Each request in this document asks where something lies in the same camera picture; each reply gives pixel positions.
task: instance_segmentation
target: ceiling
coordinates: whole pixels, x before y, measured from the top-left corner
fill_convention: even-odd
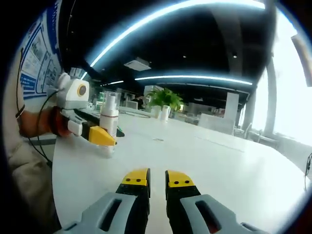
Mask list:
[[[116,37],[145,16],[180,1],[63,0],[59,43],[65,70],[81,67],[86,80],[100,87],[142,93],[145,85],[158,84],[179,93],[185,102],[224,108],[227,92],[239,93],[242,106],[254,92],[271,55],[275,27],[274,8],[209,4],[168,13],[138,28],[112,47],[93,67],[90,64]],[[139,57],[151,69],[124,66]],[[233,78],[228,81],[167,78],[136,81],[151,76],[192,75]]]

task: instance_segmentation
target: person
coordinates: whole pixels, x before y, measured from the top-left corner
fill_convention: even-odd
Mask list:
[[[143,105],[144,105],[143,97],[144,96],[142,96],[142,95],[136,95],[135,98],[132,100],[132,101],[136,101],[137,102],[137,108],[139,110],[143,109]]]
[[[20,85],[21,52],[13,59],[4,92],[2,129],[8,166],[22,199],[32,216],[51,233],[60,228],[52,194],[51,168],[46,160],[21,137],[35,137],[45,133],[67,136],[70,132],[62,124],[64,118],[57,107],[38,113],[25,110]]]

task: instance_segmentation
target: green plant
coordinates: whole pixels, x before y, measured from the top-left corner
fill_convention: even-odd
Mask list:
[[[149,103],[150,106],[161,106],[164,105],[170,106],[172,110],[180,110],[181,105],[183,104],[182,98],[178,94],[175,94],[169,89],[163,90],[154,90],[148,94],[152,98]]]

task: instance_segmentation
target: blue poster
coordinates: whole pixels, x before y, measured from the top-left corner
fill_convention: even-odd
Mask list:
[[[58,23],[61,0],[35,22],[22,43],[20,84],[24,99],[47,96],[61,73]]]

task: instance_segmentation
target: round table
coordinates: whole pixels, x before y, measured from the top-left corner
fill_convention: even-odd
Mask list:
[[[53,159],[53,194],[62,226],[80,221],[81,213],[123,177],[151,168],[150,215],[146,233],[172,233],[166,215],[165,171],[191,177],[209,194],[247,222],[276,232],[305,196],[303,173],[273,148],[169,119],[119,115],[125,137],[106,159],[81,137],[58,138]]]

